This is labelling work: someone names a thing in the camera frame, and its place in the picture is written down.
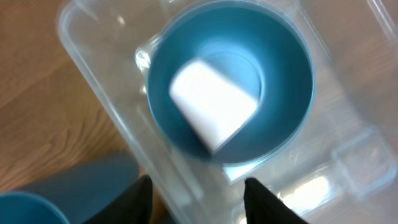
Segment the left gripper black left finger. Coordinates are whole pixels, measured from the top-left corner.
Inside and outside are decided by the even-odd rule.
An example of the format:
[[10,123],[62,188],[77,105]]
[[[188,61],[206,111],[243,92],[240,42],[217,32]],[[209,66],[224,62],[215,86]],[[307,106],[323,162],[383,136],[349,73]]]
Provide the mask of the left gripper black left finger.
[[143,175],[84,224],[149,224],[152,201],[152,179]]

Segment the pink small cup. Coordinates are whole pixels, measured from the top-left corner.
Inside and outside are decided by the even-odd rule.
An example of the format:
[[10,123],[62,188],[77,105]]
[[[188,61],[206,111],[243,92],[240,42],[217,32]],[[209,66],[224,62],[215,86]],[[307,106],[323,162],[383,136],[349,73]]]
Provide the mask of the pink small cup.
[[249,122],[259,106],[257,96],[199,59],[177,70],[169,95],[212,154]]

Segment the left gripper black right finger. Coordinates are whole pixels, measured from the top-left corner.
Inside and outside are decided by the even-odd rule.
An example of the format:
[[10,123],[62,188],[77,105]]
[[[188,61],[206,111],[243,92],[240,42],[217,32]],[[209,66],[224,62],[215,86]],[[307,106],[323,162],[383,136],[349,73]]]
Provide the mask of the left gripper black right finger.
[[249,177],[244,183],[247,224],[308,224],[257,179]]

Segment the dark blue bowl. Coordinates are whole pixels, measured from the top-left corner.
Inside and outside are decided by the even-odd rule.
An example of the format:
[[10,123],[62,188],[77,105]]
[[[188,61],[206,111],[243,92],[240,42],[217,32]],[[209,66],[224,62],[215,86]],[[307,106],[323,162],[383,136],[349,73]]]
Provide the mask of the dark blue bowl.
[[[248,124],[210,152],[169,95],[179,68],[200,58],[259,99]],[[183,10],[162,31],[147,74],[157,126],[181,152],[213,163],[243,163],[284,147],[305,122],[315,91],[312,58],[281,12],[250,1],[214,1]]]

